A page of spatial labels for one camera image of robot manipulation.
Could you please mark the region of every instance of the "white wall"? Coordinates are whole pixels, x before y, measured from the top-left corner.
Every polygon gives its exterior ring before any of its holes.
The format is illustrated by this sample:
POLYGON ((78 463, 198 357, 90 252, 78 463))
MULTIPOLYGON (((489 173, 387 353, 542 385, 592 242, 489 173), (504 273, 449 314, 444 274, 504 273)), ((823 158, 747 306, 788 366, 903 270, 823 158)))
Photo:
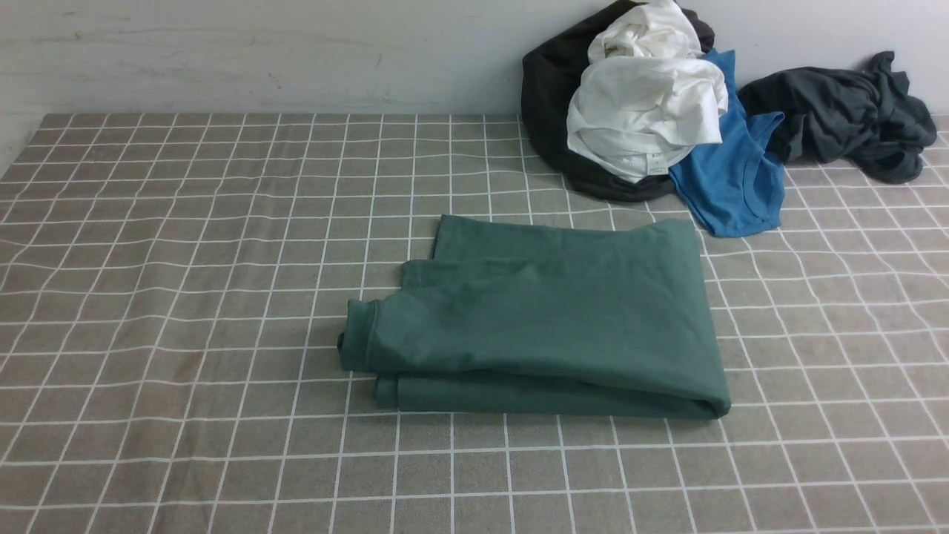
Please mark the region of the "white wall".
MULTIPOLYGON (((520 58, 608 0, 8 0, 0 113, 513 112, 520 58)), ((946 0, 682 0, 739 82, 897 50, 949 111, 946 0)))

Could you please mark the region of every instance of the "white t-shirt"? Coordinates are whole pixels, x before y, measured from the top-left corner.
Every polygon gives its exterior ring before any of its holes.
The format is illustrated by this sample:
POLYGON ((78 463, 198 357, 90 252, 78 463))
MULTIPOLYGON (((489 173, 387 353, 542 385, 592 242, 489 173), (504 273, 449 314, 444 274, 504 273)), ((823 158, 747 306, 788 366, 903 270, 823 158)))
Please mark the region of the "white t-shirt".
POLYGON ((668 173, 697 144, 721 143, 725 77, 672 0, 637 6, 590 44, 570 101, 570 150, 630 181, 668 173))

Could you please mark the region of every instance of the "folded green t-shirt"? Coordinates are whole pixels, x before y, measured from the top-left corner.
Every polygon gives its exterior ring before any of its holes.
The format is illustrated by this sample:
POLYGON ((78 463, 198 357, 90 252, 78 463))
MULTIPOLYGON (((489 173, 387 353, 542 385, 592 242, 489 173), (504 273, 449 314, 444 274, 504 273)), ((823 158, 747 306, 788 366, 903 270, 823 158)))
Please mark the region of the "folded green t-shirt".
POLYGON ((350 301, 381 406, 709 419, 731 402, 691 222, 595 232, 443 216, 402 291, 350 301))

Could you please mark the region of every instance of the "clothing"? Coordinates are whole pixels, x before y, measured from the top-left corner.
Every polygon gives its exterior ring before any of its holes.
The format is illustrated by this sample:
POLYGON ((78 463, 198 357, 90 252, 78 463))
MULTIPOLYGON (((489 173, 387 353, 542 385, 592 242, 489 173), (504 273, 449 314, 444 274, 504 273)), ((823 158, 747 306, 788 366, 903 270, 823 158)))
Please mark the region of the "clothing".
POLYGON ((731 401, 691 222, 630 232, 443 216, 402 291, 349 303, 343 368, 400 410, 717 418, 731 401))
POLYGON ((721 144, 703 144, 672 167, 669 176, 679 196, 709 233, 741 238, 781 225, 784 165, 765 152, 780 112, 751 118, 735 90, 735 53, 712 50, 705 61, 725 75, 729 109, 719 121, 721 144))
POLYGON ((768 150, 782 162, 848 158, 868 176, 902 183, 922 171, 922 150, 936 141, 926 104, 909 96, 893 52, 875 55, 862 72, 804 67, 777 72, 738 92, 751 115, 783 112, 768 150))
MULTIPOLYGON (((617 0, 577 25, 549 39, 524 56, 521 115, 530 144, 570 186, 587 195, 618 202, 657 199, 674 190, 667 176, 637 183, 625 181, 567 147, 567 108, 589 66, 587 49, 593 38, 617 18, 638 6, 617 0)), ((694 11, 682 10, 695 28, 702 50, 715 44, 715 33, 694 11)))
POLYGON ((697 144, 721 143, 725 80, 699 55, 698 35, 672 0, 617 19, 587 52, 567 114, 570 150, 635 182, 668 174, 697 144))

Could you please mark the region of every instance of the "clothing label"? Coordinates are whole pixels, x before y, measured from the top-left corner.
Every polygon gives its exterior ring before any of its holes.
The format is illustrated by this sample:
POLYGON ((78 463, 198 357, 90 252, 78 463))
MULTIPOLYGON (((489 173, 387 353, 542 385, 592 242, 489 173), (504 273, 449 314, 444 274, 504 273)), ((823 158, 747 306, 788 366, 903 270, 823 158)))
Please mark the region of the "clothing label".
POLYGON ((646 154, 646 176, 669 174, 669 165, 662 154, 646 154))

